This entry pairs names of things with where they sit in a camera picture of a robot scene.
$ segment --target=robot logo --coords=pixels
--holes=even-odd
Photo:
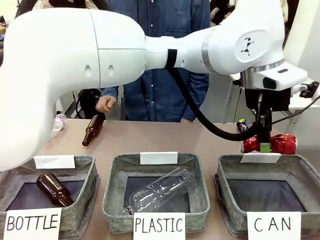
[[[255,42],[251,41],[251,37],[246,37],[244,40],[247,41],[246,42],[246,48],[245,48],[245,50],[241,50],[241,53],[248,53],[248,56],[250,56],[249,46],[251,44],[254,44]]]

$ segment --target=sleeve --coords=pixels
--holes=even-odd
[[[101,88],[101,91],[102,91],[102,96],[112,96],[118,99],[118,95],[119,95],[118,86]]]
[[[209,0],[193,0],[191,10],[191,31],[199,31],[210,28],[210,1]],[[209,75],[189,73],[188,89],[194,102],[198,108],[204,102],[209,87]],[[182,114],[183,119],[193,121],[196,116],[186,105]]]

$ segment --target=denim shirt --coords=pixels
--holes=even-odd
[[[182,38],[210,27],[209,0],[109,1],[113,12],[134,19],[149,37]],[[185,69],[179,69],[179,72],[200,107],[208,91],[209,76]],[[138,80],[123,88],[125,111],[131,121],[180,122],[181,118],[191,121],[195,119],[176,82],[164,69],[148,70]],[[102,89],[103,96],[118,99],[118,94],[118,87]]]

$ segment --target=crushed red can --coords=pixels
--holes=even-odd
[[[297,137],[293,134],[281,133],[270,138],[273,153],[294,155],[297,150]],[[260,144],[257,137],[253,136],[248,140],[240,142],[240,151],[244,154],[253,151],[260,151]]]

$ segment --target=white robotic arm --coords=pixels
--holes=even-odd
[[[25,13],[5,35],[0,171],[37,154],[51,134],[61,95],[133,82],[144,71],[165,68],[171,49],[175,68],[224,75],[248,69],[248,89],[282,91],[302,83],[307,73],[284,62],[284,35],[279,0],[242,0],[221,25],[178,39],[147,37],[134,20],[114,12]]]

